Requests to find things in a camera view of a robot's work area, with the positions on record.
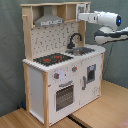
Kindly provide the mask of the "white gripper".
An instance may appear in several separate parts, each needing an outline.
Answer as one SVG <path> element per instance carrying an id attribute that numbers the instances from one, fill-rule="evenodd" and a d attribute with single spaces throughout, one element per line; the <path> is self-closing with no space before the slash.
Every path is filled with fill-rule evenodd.
<path id="1" fill-rule="evenodd" d="M 94 12 L 94 13 L 79 13 L 78 14 L 78 20 L 97 24 L 98 23 L 98 12 Z"/>

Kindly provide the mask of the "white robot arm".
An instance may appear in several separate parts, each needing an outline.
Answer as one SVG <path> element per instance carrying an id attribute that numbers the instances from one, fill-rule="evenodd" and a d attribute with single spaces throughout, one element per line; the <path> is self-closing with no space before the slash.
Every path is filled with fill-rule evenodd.
<path id="1" fill-rule="evenodd" d="M 79 13 L 77 20 L 87 21 L 101 26 L 101 28 L 94 33 L 94 39 L 100 45 L 109 42 L 128 40 L 128 27 L 120 31 L 117 30 L 121 25 L 121 16 L 116 13 L 103 11 Z"/>

